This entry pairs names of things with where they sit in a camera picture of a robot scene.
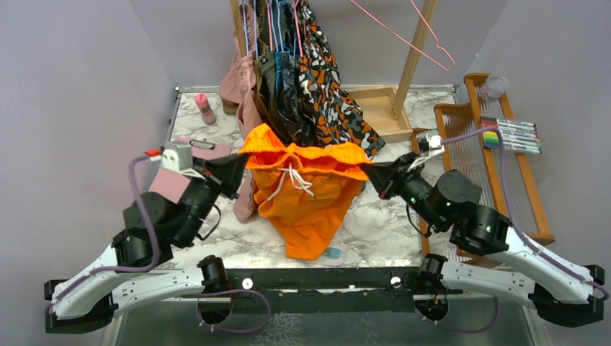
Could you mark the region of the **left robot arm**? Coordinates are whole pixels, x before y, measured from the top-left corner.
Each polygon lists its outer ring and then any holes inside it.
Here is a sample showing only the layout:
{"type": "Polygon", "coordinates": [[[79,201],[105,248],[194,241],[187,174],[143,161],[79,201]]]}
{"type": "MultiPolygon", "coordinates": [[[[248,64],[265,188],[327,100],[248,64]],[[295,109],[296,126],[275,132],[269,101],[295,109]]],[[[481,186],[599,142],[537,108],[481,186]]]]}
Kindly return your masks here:
{"type": "Polygon", "coordinates": [[[227,294],[226,269],[214,255],[176,274],[151,271],[171,260],[174,249],[205,239],[200,233],[204,220],[219,197],[237,198],[248,159],[246,154],[188,158],[181,171],[188,184],[175,202],[157,192],[136,193],[123,212],[124,229],[103,253],[73,278],[44,285],[45,331],[84,334],[131,309],[172,296],[227,294]]]}

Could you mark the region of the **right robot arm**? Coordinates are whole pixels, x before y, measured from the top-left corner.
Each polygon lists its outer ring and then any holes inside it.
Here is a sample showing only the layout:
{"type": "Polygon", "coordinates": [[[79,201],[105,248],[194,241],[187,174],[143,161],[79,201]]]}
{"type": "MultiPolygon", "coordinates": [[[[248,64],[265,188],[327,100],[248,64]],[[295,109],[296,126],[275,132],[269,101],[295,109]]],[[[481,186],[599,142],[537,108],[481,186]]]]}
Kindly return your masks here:
{"type": "Polygon", "coordinates": [[[407,210],[427,223],[428,232],[448,232],[458,248],[509,266],[509,271],[492,270],[427,254],[415,276],[421,291],[485,293],[532,309],[562,327],[603,320],[604,299],[595,295],[605,281],[600,266],[575,265],[534,243],[509,218],[482,205],[482,189],[458,170],[429,184],[416,159],[410,153],[392,162],[364,164],[362,170],[381,199],[402,198],[407,210]]]}

